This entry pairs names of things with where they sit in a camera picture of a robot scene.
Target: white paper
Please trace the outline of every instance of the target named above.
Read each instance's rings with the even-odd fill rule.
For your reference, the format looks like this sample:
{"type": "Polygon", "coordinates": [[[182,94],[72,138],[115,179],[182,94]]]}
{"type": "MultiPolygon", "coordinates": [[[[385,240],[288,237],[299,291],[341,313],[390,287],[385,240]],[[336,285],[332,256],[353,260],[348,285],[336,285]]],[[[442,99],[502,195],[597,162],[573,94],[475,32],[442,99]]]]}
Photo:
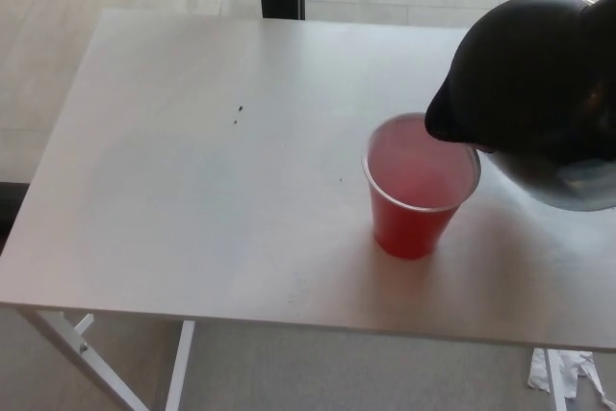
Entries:
{"type": "MultiPolygon", "coordinates": [[[[611,411],[616,411],[616,404],[605,397],[605,392],[599,380],[595,360],[590,351],[556,350],[558,353],[558,368],[565,389],[565,398],[574,399],[578,393],[578,376],[588,377],[595,390],[601,395],[601,402],[611,411]]],[[[542,348],[532,352],[528,386],[534,389],[550,391],[550,380],[546,369],[546,358],[542,348]]]]}

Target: tile floor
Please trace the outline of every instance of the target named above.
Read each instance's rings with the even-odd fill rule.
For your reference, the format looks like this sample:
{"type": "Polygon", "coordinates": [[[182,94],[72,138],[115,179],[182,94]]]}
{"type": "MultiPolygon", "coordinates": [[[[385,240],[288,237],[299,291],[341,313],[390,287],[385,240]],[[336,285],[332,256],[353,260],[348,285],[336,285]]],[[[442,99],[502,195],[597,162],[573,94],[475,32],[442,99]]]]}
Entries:
{"type": "MultiPolygon", "coordinates": [[[[306,12],[309,20],[467,27],[502,1],[308,0],[306,12]]],[[[0,0],[0,180],[34,175],[96,20],[111,7],[261,15],[259,0],[0,0]]],[[[174,322],[112,316],[99,317],[89,333],[152,406],[177,335],[174,322]]],[[[527,348],[203,323],[193,350],[183,411],[538,410],[549,403],[523,385],[527,348]]],[[[614,397],[616,360],[598,361],[614,397]]],[[[581,404],[595,409],[590,390],[581,391],[581,404]]],[[[114,409],[11,310],[0,310],[0,403],[11,411],[114,409]]]]}

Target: table top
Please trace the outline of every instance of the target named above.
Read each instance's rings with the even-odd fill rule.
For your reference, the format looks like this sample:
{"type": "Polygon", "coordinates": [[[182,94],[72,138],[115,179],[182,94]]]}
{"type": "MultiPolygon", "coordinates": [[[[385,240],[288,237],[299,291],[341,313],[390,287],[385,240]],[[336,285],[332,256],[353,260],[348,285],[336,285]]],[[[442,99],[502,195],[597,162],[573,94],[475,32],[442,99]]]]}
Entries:
{"type": "Polygon", "coordinates": [[[616,348],[616,213],[482,158],[438,250],[384,254],[360,156],[463,30],[111,11],[0,257],[0,302],[616,348]]]}

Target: red plastic cup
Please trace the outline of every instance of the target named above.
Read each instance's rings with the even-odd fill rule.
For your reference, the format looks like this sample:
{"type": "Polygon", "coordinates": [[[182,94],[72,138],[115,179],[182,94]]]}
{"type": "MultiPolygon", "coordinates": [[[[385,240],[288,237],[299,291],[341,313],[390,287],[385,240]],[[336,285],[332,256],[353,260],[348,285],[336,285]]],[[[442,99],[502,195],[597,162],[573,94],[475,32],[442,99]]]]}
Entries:
{"type": "Polygon", "coordinates": [[[423,114],[395,116],[377,127],[363,165],[376,241],[403,259],[432,253],[481,173],[476,151],[430,137],[423,114]]]}

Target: metal table leg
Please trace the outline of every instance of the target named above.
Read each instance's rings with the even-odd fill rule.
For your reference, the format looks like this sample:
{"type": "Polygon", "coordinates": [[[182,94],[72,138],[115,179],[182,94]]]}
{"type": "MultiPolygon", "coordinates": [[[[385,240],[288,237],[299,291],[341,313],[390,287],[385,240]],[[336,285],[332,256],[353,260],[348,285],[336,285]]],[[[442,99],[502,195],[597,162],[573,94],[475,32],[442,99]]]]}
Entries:
{"type": "Polygon", "coordinates": [[[546,369],[550,380],[550,392],[552,392],[552,410],[567,411],[567,401],[565,400],[565,388],[562,384],[562,375],[559,370],[560,359],[556,350],[544,349],[546,356],[546,369]]]}
{"type": "MultiPolygon", "coordinates": [[[[82,337],[81,334],[93,321],[93,315],[87,315],[73,327],[62,312],[21,310],[20,313],[120,409],[148,411],[139,397],[82,337]]],[[[179,407],[193,331],[194,321],[184,321],[167,394],[166,411],[177,411],[179,407]]]]}

